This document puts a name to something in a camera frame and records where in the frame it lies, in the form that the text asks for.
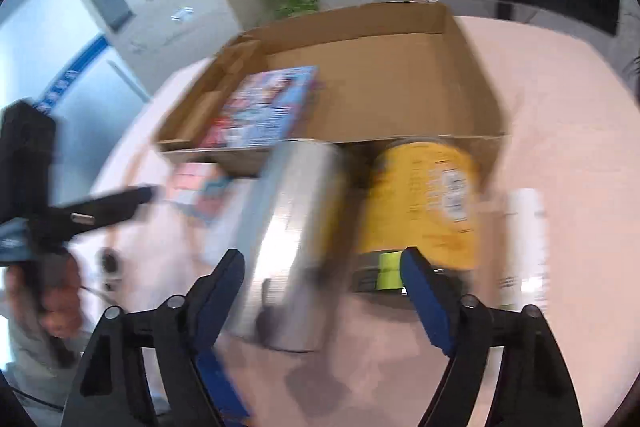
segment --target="pink table surface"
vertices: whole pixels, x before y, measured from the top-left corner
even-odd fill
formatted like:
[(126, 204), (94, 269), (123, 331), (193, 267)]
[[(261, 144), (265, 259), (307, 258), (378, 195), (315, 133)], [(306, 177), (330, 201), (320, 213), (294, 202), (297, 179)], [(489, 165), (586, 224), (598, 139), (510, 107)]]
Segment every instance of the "pink table surface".
[[(533, 187), (549, 222), (546, 314), (574, 380), (586, 427), (601, 427), (640, 371), (640, 112), (631, 93), (588, 44), (550, 30), (458, 18), (475, 47), (510, 128), (488, 197)], [(149, 144), (207, 60), (174, 74), (114, 149), (93, 194), (122, 188), (141, 150), (134, 182), (164, 184), (170, 165)], [(210, 270), (193, 233), (165, 203), (120, 227), (126, 260), (123, 304), (157, 306)], [(74, 245), (90, 279), (103, 231)], [(94, 316), (101, 312), (86, 299)], [(223, 338), (229, 372), (261, 426), (416, 425), (446, 366), (411, 311), (343, 295), (326, 349), (288, 355)], [(151, 371), (152, 384), (158, 375)], [(492, 395), (488, 375), (472, 425)]]

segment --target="silver can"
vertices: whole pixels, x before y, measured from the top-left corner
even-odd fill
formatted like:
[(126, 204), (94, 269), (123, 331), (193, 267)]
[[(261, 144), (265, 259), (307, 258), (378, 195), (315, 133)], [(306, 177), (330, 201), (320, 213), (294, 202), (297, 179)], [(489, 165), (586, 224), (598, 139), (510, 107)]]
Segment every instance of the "silver can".
[(234, 242), (246, 270), (227, 322), (233, 334), (283, 351), (320, 347), (327, 314), (321, 275), (346, 181), (337, 146), (276, 145)]

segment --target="blue gripper pad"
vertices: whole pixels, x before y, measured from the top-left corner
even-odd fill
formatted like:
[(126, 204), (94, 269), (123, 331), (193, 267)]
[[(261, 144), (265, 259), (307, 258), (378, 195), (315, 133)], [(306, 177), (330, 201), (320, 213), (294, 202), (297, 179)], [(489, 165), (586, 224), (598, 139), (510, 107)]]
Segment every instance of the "blue gripper pad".
[(200, 277), (187, 293), (187, 325), (197, 353), (215, 344), (244, 281), (244, 257), (229, 249), (211, 275)]
[(240, 400), (236, 388), (227, 378), (224, 367), (212, 349), (199, 353), (196, 367), (207, 388), (213, 405), (220, 411), (226, 427), (251, 425), (249, 412)]
[(246, 407), (212, 349), (243, 280), (244, 257), (238, 250), (229, 249), (211, 275), (199, 278), (187, 294), (194, 362), (226, 427), (250, 424)]
[(400, 277), (433, 346), (451, 357), (458, 333), (458, 299), (449, 281), (433, 271), (415, 247), (400, 256)]

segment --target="blue sign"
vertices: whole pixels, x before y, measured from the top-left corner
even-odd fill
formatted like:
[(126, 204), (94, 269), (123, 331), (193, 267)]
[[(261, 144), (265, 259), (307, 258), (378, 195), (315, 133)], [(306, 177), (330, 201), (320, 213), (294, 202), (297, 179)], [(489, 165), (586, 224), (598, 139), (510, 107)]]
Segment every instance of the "blue sign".
[(66, 90), (84, 73), (84, 70), (109, 47), (104, 35), (98, 36), (60, 73), (40, 99), (33, 106), (44, 114), (49, 114), (66, 93)]

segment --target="white bottle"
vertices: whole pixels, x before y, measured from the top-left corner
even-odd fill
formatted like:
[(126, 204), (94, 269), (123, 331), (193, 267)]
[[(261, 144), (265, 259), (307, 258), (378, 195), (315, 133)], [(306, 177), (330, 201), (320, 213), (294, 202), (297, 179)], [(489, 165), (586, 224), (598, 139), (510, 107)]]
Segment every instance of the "white bottle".
[(546, 311), (546, 216), (540, 193), (520, 188), (507, 195), (507, 249), (500, 279), (500, 307), (519, 312), (527, 304)]

